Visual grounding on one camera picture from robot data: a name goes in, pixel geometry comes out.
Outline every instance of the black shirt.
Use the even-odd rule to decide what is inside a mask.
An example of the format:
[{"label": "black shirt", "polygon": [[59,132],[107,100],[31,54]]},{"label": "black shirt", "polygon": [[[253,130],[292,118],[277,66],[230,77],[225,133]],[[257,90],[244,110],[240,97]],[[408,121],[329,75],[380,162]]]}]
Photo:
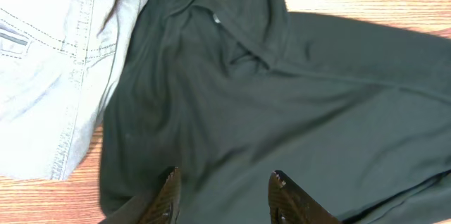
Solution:
[{"label": "black shirt", "polygon": [[178,166],[180,223],[270,223],[277,169],[340,220],[380,220],[451,170],[450,79],[448,39],[284,0],[149,0],[105,112],[102,209]]}]

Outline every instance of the garment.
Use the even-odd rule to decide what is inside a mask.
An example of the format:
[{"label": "garment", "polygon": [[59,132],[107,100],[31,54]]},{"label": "garment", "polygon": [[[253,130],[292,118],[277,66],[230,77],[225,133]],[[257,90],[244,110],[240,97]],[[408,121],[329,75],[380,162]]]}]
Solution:
[{"label": "garment", "polygon": [[105,112],[106,215],[177,166],[182,224],[269,223],[272,170],[369,223],[365,210],[451,170],[450,40],[284,0],[147,7]]},{"label": "garment", "polygon": [[0,175],[64,180],[89,149],[147,0],[0,0]]}]

